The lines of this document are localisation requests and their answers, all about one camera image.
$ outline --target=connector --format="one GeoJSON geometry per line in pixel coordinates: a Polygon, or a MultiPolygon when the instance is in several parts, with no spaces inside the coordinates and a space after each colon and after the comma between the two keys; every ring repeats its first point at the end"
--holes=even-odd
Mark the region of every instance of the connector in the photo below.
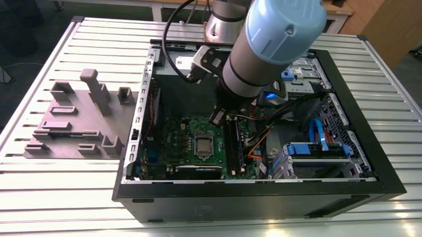
{"type": "Polygon", "coordinates": [[[130,140],[132,140],[132,141],[136,141],[137,138],[139,138],[139,130],[137,130],[137,129],[133,129],[133,130],[132,130],[130,140]]]}

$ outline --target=blue led light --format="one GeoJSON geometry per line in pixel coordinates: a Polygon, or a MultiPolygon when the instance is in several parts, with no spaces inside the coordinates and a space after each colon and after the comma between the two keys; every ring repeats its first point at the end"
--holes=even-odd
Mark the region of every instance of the blue led light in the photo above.
{"type": "Polygon", "coordinates": [[[267,96],[265,96],[265,99],[272,99],[276,95],[273,93],[269,93],[267,96]]]}

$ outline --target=gray 3d printed tray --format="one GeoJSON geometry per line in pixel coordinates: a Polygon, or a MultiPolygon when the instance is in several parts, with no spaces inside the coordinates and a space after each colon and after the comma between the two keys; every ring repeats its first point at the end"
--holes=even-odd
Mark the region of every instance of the gray 3d printed tray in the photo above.
{"type": "Polygon", "coordinates": [[[108,92],[84,69],[80,79],[89,90],[56,82],[53,100],[25,147],[25,158],[118,159],[126,143],[137,92],[128,87],[108,92]]]}

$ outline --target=sticker label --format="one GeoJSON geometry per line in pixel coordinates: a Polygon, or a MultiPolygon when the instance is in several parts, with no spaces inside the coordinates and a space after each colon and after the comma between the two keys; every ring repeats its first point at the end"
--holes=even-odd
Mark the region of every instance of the sticker label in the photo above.
{"type": "Polygon", "coordinates": [[[191,70],[193,57],[177,57],[176,68],[180,70],[191,70]]]}
{"type": "Polygon", "coordinates": [[[261,163],[259,164],[259,169],[261,170],[263,173],[265,173],[265,166],[264,166],[264,164],[261,164],[261,163]]]}

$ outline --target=computer motherboard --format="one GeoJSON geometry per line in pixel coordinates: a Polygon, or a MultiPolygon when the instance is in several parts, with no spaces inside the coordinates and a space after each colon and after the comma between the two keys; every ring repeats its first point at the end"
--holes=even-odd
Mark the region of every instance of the computer motherboard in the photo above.
{"type": "MultiPolygon", "coordinates": [[[[255,164],[237,164],[240,172],[231,171],[225,159],[224,126],[215,127],[207,117],[165,117],[161,130],[161,146],[157,151],[148,150],[148,179],[171,179],[175,169],[220,169],[223,179],[255,179],[255,164]]],[[[237,120],[239,142],[249,137],[247,120],[237,120]]]]}

